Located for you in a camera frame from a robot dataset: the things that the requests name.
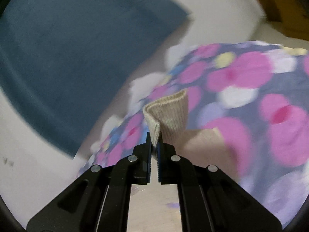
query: white surface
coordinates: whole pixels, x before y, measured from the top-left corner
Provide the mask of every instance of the white surface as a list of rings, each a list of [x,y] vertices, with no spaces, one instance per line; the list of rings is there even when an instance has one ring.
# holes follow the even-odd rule
[[[134,112],[139,100],[147,97],[152,89],[165,77],[165,72],[152,72],[131,82],[128,112]]]
[[[246,41],[263,15],[256,0],[177,1],[192,12],[190,23],[178,29],[130,76],[73,160],[40,138],[1,91],[0,193],[23,226],[74,179],[84,164],[83,157],[89,157],[91,144],[99,138],[103,123],[112,114],[125,115],[131,81],[170,69],[191,45]]]

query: purple floral cloth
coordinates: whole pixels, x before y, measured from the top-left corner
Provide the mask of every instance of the purple floral cloth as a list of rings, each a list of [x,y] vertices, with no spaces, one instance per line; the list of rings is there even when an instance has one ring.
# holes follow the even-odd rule
[[[191,51],[143,107],[187,88],[187,129],[217,128],[237,159],[240,185],[285,227],[309,193],[309,55],[303,49],[251,41]],[[142,107],[128,114],[92,164],[111,166],[144,143]]]

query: yellow polka dot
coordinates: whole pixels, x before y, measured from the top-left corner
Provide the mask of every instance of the yellow polka dot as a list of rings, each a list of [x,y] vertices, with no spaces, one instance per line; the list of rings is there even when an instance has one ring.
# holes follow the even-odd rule
[[[285,50],[289,55],[307,55],[308,51],[303,48],[289,48],[281,46],[281,49]]]
[[[110,144],[110,141],[109,141],[109,140],[106,140],[106,141],[104,142],[104,145],[103,145],[103,152],[105,152],[105,151],[108,149],[109,144]]]
[[[225,52],[217,56],[215,63],[216,68],[224,68],[227,67],[233,62],[235,59],[235,54],[233,52]]]
[[[171,80],[172,76],[171,75],[167,75],[160,83],[160,85],[165,85],[167,84],[170,80]]]

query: ribbed knit fabric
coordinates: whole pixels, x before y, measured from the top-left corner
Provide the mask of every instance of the ribbed knit fabric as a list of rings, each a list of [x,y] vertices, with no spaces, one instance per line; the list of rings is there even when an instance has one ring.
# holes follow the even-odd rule
[[[224,144],[218,129],[186,130],[188,94],[185,89],[149,103],[143,113],[154,146],[161,131],[163,142],[173,145],[178,155],[197,166],[216,165],[237,180],[235,156]]]

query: folded fabric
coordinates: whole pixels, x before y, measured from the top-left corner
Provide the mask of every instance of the folded fabric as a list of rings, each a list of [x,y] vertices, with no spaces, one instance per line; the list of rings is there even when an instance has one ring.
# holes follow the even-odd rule
[[[163,142],[175,147],[176,153],[194,165],[217,165],[232,179],[237,180],[236,160],[227,149],[216,129],[186,130],[188,119],[188,94],[181,90],[170,96],[147,104],[143,114],[148,124],[152,144],[157,145],[160,132]]]
[[[160,116],[155,115],[156,106],[165,107],[162,97],[182,89],[188,93],[189,114],[187,121],[181,118],[187,124],[179,121],[178,125],[187,130],[179,138],[169,135],[177,153],[197,165],[208,158],[213,160],[220,155],[219,149],[209,151],[205,146],[208,141],[200,142],[196,138],[199,135],[194,134],[193,139],[186,138],[186,134],[198,129],[217,132],[224,139],[225,148],[235,157],[238,183],[286,227],[309,193],[309,54],[304,49],[262,41],[199,46],[188,53],[150,95],[140,100],[141,109],[124,118],[80,173],[93,164],[114,165],[132,154],[135,145],[144,143],[150,130],[142,108],[159,98],[148,108],[154,122],[150,127],[156,133],[159,124],[161,130],[162,126],[168,130]],[[187,114],[177,107],[171,108],[178,118]],[[185,145],[182,139],[194,143]],[[181,153],[182,144],[186,146],[185,155]],[[194,154],[202,156],[189,157]],[[225,162],[220,161],[207,163],[225,166]]]
[[[74,156],[186,15],[170,0],[11,0],[0,18],[0,84],[39,134]]]

